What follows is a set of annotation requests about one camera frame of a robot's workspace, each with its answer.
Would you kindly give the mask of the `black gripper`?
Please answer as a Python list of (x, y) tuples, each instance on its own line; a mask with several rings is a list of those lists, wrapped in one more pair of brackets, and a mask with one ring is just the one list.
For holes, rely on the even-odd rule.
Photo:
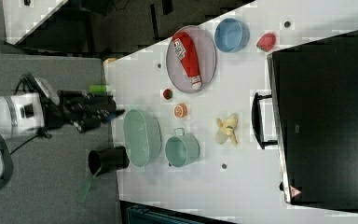
[(125, 109), (117, 110), (112, 95), (83, 93), (81, 91), (58, 91), (59, 102), (45, 101), (45, 126), (49, 130), (64, 125), (74, 125), (80, 133), (99, 128)]

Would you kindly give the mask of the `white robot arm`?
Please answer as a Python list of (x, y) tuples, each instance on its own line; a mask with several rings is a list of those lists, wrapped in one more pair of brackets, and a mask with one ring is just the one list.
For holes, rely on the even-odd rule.
[(48, 132), (66, 124), (81, 133), (100, 127), (122, 115), (111, 95), (58, 91), (53, 94), (29, 92), (0, 96), (0, 189), (13, 174), (13, 149), (7, 141), (23, 137), (30, 142), (36, 137), (49, 137)]

